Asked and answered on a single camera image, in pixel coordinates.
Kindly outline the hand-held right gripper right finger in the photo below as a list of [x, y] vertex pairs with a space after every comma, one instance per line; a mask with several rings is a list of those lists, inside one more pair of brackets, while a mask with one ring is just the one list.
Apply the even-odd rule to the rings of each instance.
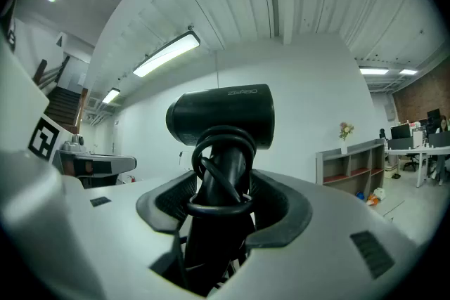
[[[354, 195], [264, 171], [302, 193], [312, 205], [306, 229], [289, 245], [253, 249], [218, 299], [381, 299], [418, 257], [418, 247], [392, 222]], [[353, 234], [369, 232], [394, 264], [373, 278]]]

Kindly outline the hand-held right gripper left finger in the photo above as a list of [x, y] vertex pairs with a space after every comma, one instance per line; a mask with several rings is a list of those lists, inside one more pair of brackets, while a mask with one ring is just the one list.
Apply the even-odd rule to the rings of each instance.
[[180, 176], [136, 183], [83, 188], [65, 177], [69, 222], [99, 278], [106, 299], [197, 299], [197, 295], [159, 276], [150, 265], [168, 252], [173, 236], [155, 232], [137, 213], [142, 194]]

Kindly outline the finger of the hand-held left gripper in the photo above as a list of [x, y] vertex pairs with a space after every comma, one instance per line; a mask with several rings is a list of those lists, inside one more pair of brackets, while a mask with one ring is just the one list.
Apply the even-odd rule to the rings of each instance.
[[130, 156], [93, 155], [90, 160], [93, 177], [116, 176], [137, 167], [137, 160]]

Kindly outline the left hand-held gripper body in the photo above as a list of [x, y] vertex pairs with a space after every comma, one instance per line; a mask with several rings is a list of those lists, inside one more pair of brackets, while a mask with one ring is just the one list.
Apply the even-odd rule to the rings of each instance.
[[32, 134], [28, 149], [67, 176], [75, 177], [75, 155], [87, 155], [83, 135], [73, 134], [42, 115]]

